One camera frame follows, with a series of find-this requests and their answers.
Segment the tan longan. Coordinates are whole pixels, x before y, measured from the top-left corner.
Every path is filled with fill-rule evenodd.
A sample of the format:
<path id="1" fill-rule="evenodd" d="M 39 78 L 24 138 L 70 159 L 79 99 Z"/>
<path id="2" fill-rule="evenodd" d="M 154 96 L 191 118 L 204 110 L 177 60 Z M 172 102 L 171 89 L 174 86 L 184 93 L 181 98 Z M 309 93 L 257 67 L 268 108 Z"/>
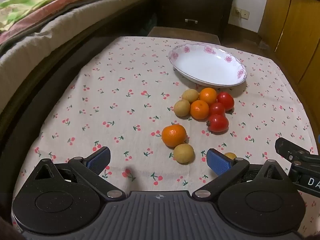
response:
<path id="1" fill-rule="evenodd" d="M 229 159 L 234 160 L 235 158 L 237 158 L 236 154 L 232 153 L 232 152 L 227 152 L 224 154 L 226 157 L 228 157 Z"/>
<path id="2" fill-rule="evenodd" d="M 189 144 L 180 144 L 174 148 L 174 159 L 180 164 L 187 164 L 195 157 L 194 149 Z"/>
<path id="3" fill-rule="evenodd" d="M 188 100 L 179 100 L 174 105 L 174 113 L 178 117 L 187 116 L 190 112 L 190 103 Z"/>
<path id="4" fill-rule="evenodd" d="M 189 103 L 193 103 L 199 99 L 199 92 L 195 89 L 187 89 L 183 92 L 181 99 L 187 100 Z"/>

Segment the tan longan front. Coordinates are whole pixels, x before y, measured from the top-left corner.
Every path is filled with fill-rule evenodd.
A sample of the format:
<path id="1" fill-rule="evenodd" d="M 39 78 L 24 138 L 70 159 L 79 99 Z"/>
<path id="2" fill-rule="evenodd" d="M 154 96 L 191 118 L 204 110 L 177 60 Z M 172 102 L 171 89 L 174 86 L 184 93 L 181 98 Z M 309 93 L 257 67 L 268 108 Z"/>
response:
<path id="1" fill-rule="evenodd" d="M 187 164 L 195 157 L 194 149 L 189 144 L 180 144 L 174 148 L 174 159 L 180 164 Z"/>

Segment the red tomato front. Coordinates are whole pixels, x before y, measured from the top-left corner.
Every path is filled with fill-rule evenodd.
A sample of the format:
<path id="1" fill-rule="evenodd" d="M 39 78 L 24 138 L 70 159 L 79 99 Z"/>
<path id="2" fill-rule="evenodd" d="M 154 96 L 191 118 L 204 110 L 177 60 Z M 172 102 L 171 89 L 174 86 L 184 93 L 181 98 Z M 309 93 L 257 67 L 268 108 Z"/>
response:
<path id="1" fill-rule="evenodd" d="M 208 131 L 212 133 L 222 133 L 229 127 L 229 121 L 224 115 L 213 114 L 207 121 Z"/>

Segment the red tomato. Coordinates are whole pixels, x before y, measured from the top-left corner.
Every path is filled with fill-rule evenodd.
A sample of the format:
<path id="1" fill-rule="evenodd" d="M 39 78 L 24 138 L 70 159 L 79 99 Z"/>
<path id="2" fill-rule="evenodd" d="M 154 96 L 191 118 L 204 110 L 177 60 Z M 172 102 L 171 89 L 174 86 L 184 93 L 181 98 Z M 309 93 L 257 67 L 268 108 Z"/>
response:
<path id="1" fill-rule="evenodd" d="M 234 108 L 234 99 L 227 92 L 220 92 L 217 95 L 217 102 L 224 106 L 225 111 L 231 111 Z"/>
<path id="2" fill-rule="evenodd" d="M 212 133 L 222 133 L 229 127 L 229 121 L 224 115 L 213 114 L 207 121 L 208 131 Z"/>
<path id="3" fill-rule="evenodd" d="M 220 102 L 215 102 L 215 103 L 211 104 L 209 107 L 209 114 L 210 115 L 225 116 L 225 112 L 226 112 L 225 107 Z"/>

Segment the orange tangerine front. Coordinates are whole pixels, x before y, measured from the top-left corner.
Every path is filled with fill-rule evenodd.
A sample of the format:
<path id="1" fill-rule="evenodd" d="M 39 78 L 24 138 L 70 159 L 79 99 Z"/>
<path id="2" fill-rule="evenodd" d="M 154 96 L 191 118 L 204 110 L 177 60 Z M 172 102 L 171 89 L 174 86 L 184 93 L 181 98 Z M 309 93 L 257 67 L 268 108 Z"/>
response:
<path id="1" fill-rule="evenodd" d="M 183 126 L 175 124 L 165 127 L 161 136 L 166 146 L 176 147 L 187 139 L 187 132 Z"/>

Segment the orange tangerine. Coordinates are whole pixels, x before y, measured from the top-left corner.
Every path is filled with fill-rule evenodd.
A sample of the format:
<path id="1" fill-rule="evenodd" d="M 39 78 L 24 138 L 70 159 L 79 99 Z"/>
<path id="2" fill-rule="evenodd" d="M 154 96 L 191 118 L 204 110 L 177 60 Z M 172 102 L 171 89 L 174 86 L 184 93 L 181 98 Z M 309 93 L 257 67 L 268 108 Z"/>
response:
<path id="1" fill-rule="evenodd" d="M 161 136 L 166 146 L 176 147 L 187 139 L 187 132 L 183 126 L 175 124 L 165 127 Z"/>
<path id="2" fill-rule="evenodd" d="M 204 120 L 209 115 L 209 106 L 203 100 L 196 100 L 190 106 L 190 114 L 196 120 Z"/>
<path id="3" fill-rule="evenodd" d="M 215 89 L 207 87 L 200 91 L 199 99 L 206 102 L 209 106 L 216 102 L 217 92 Z"/>

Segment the red tomato back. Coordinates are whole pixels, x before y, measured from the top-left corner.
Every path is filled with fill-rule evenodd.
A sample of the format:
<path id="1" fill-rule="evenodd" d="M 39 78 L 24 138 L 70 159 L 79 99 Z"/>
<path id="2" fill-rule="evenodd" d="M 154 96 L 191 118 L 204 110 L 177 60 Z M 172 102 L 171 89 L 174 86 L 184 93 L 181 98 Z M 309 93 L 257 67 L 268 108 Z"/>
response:
<path id="1" fill-rule="evenodd" d="M 225 111 L 231 111 L 234 108 L 234 99 L 227 92 L 220 92 L 217 95 L 217 102 L 224 106 Z"/>

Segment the orange tangerine back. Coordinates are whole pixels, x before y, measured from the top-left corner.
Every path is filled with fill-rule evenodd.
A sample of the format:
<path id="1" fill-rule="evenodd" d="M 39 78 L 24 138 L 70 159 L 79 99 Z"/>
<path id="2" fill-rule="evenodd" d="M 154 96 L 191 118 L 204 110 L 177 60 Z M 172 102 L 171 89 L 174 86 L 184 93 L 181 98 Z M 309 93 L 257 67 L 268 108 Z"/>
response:
<path id="1" fill-rule="evenodd" d="M 216 102 L 217 92 L 215 89 L 207 87 L 200 91 L 199 99 L 206 102 L 209 106 Z"/>

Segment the tan longan back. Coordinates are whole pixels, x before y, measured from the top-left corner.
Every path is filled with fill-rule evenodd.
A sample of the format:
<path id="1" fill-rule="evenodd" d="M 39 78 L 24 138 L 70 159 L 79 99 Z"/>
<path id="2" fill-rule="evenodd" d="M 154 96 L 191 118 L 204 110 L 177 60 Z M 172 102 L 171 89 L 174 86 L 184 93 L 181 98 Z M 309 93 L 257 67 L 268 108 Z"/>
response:
<path id="1" fill-rule="evenodd" d="M 199 92 L 195 89 L 187 89 L 183 92 L 181 99 L 187 100 L 189 103 L 193 103 L 199 99 Z"/>

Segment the cherry print tablecloth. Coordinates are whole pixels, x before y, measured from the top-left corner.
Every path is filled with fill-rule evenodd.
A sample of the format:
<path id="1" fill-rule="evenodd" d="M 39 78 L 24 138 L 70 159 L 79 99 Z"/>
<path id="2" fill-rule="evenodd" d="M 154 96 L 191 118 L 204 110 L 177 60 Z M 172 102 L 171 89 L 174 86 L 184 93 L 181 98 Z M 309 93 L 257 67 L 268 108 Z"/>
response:
<path id="1" fill-rule="evenodd" d="M 169 52 L 195 42 L 121 37 L 85 64 L 50 108 L 32 141 L 12 200 L 13 224 L 25 239 L 319 239 L 319 198 L 299 191 L 289 178 L 290 161 L 278 155 L 278 138 L 318 155 L 303 104 L 271 60 L 221 49 L 239 59 L 247 79 L 229 93 L 229 127 L 208 131 L 174 105 L 187 89 L 208 86 L 174 69 Z M 180 164 L 162 141 L 165 127 L 179 124 L 192 162 Z M 126 198 L 106 201 L 80 184 L 68 161 L 103 146 L 111 160 L 101 178 Z M 217 177 L 207 165 L 216 149 L 250 163 L 219 196 L 192 197 Z"/>

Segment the white floral plate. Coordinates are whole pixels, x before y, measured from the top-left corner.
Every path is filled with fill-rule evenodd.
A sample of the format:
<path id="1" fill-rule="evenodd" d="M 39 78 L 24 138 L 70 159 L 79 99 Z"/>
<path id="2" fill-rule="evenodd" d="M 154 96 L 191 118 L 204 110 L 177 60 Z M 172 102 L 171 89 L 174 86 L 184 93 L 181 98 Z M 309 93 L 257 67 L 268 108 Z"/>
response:
<path id="1" fill-rule="evenodd" d="M 176 71 L 198 85 L 235 87 L 247 79 L 247 70 L 242 62 L 215 44 L 176 46 L 168 58 Z"/>

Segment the yellow wooden wardrobe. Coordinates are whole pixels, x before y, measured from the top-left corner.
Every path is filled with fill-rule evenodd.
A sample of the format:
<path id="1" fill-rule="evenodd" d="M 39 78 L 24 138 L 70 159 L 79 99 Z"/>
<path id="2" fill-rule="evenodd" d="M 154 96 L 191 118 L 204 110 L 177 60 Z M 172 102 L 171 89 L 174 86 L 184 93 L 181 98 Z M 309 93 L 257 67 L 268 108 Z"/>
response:
<path id="1" fill-rule="evenodd" d="M 258 31 L 319 120 L 319 0 L 267 0 Z"/>

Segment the grey bed mattress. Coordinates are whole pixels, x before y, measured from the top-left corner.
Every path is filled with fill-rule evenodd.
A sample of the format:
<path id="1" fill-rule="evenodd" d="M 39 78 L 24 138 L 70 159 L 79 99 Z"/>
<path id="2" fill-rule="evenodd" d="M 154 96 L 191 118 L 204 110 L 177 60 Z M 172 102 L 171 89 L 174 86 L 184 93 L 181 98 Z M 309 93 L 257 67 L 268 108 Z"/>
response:
<path id="1" fill-rule="evenodd" d="M 89 0 L 69 5 L 61 13 L 18 36 L 1 48 L 1 109 L 5 109 L 30 72 L 55 49 L 87 28 L 111 19 L 143 0 Z"/>

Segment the dark wooden nightstand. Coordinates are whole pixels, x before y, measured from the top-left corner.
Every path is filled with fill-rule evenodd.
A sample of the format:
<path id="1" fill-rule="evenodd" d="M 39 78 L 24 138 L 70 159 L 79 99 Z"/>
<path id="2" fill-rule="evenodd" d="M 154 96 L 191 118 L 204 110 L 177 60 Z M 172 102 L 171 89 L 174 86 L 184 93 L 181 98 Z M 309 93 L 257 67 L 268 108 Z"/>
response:
<path id="1" fill-rule="evenodd" d="M 157 25 L 214 34 L 223 39 L 233 0 L 153 0 Z"/>

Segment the wall power outlet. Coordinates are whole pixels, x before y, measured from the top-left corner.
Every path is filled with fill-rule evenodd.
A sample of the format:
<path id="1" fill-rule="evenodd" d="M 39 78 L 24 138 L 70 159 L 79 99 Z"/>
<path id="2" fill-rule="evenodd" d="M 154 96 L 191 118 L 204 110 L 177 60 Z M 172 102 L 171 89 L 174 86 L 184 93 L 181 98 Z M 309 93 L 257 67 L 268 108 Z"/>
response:
<path id="1" fill-rule="evenodd" d="M 234 7 L 233 14 L 237 18 L 241 18 L 241 19 L 244 19 L 244 20 L 248 20 L 249 19 L 249 11 L 244 10 L 244 9 L 240 9 L 240 8 Z"/>

